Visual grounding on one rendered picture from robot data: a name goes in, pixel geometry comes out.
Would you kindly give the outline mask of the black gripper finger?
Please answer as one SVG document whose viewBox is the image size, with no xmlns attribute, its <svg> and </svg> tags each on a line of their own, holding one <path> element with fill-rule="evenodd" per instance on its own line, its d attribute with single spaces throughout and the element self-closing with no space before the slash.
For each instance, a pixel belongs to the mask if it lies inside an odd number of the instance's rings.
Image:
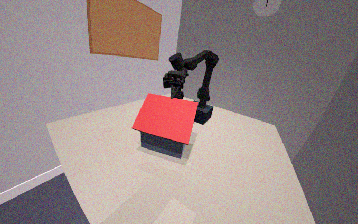
<svg viewBox="0 0 358 224">
<path fill-rule="evenodd" d="M 181 95 L 182 95 L 182 92 L 179 91 L 174 98 L 178 98 L 178 97 L 181 96 Z"/>
<path fill-rule="evenodd" d="M 182 85 L 180 83 L 169 82 L 169 86 L 171 87 L 171 99 L 173 99 L 181 89 Z"/>
</svg>

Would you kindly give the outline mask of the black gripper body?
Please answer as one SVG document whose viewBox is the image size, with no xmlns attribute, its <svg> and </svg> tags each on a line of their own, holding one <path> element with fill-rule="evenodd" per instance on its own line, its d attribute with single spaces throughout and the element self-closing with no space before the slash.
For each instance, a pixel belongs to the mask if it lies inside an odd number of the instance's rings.
<svg viewBox="0 0 358 224">
<path fill-rule="evenodd" d="M 186 78 L 185 74 L 181 73 L 181 71 L 169 71 L 167 76 L 169 79 L 171 77 L 174 78 L 171 82 L 180 83 L 182 85 L 181 88 L 183 89 L 183 84 L 185 83 L 185 78 Z M 179 90 L 179 91 L 181 91 L 181 90 Z M 183 97 L 184 97 L 184 93 L 182 92 L 182 95 L 179 96 L 177 99 L 183 99 Z"/>
</svg>

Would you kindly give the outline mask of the red lid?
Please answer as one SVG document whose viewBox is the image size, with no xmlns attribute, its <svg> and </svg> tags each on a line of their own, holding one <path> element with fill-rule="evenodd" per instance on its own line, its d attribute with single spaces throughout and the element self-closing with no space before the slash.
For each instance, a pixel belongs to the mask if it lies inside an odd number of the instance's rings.
<svg viewBox="0 0 358 224">
<path fill-rule="evenodd" d="M 188 145 L 198 102 L 149 93 L 132 129 Z"/>
</svg>

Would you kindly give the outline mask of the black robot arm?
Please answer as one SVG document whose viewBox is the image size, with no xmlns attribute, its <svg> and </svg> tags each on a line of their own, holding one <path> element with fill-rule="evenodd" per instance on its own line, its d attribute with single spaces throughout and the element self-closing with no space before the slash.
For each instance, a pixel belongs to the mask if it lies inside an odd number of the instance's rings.
<svg viewBox="0 0 358 224">
<path fill-rule="evenodd" d="M 217 62 L 219 60 L 218 56 L 210 50 L 204 50 L 198 55 L 184 60 L 182 58 L 181 53 L 174 54 L 169 58 L 170 64 L 172 65 L 173 69 L 181 71 L 181 73 L 185 74 L 186 77 L 189 76 L 188 70 L 193 71 L 197 67 L 197 65 L 204 59 L 206 60 L 206 72 L 203 79 L 202 87 L 198 90 L 197 93 L 197 98 L 200 99 L 198 107 L 201 107 L 203 109 L 207 107 L 206 102 L 210 100 L 209 84 L 213 68 L 217 65 Z M 174 79 L 172 77 L 169 79 L 167 74 L 168 73 L 166 73 L 163 77 L 164 88 L 170 88 L 169 82 Z"/>
</svg>

